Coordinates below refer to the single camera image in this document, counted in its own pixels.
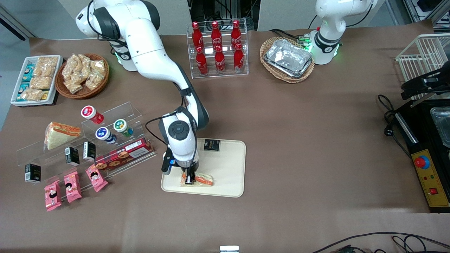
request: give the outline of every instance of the red emergency stop button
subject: red emergency stop button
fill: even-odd
[[[430,167],[430,160],[426,156],[421,155],[414,160],[414,164],[417,167],[426,170]]]

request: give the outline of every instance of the red cookie box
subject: red cookie box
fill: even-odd
[[[134,141],[131,144],[122,146],[108,154],[95,158],[95,167],[99,170],[117,169],[122,165],[153,152],[153,147],[145,138]]]

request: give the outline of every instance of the table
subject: table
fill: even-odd
[[[165,148],[151,138],[158,156],[116,176],[105,190],[86,191],[81,201],[51,212],[44,208],[43,185],[23,182],[16,150],[44,138],[50,121],[79,124],[86,104],[105,111],[131,101],[151,119],[175,109],[180,97],[169,82],[125,71],[106,42],[32,39],[32,55],[106,57],[110,83],[86,101],[60,97],[52,107],[11,107],[0,132],[0,248],[194,253],[236,244],[246,253],[312,252],[374,231],[411,232],[448,243],[450,216],[428,213],[411,161],[383,135],[384,109],[376,103],[380,93],[396,107],[403,103],[394,57],[422,33],[432,33],[431,23],[348,29],[335,59],[292,85],[275,79],[259,61],[260,45],[273,34],[250,32],[248,77],[192,81],[211,116],[198,136],[247,145],[242,197],[162,191]],[[188,71],[185,36],[165,36],[163,43]],[[151,129],[158,131],[157,124]],[[349,244],[394,250],[386,235]]]

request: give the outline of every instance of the control panel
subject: control panel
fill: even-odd
[[[430,207],[448,207],[449,201],[436,173],[428,149],[411,155],[423,192]]]

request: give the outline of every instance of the aluminum foil container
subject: aluminum foil container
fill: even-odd
[[[268,64],[288,74],[300,78],[312,62],[312,54],[292,45],[288,40],[276,40],[264,55]]]

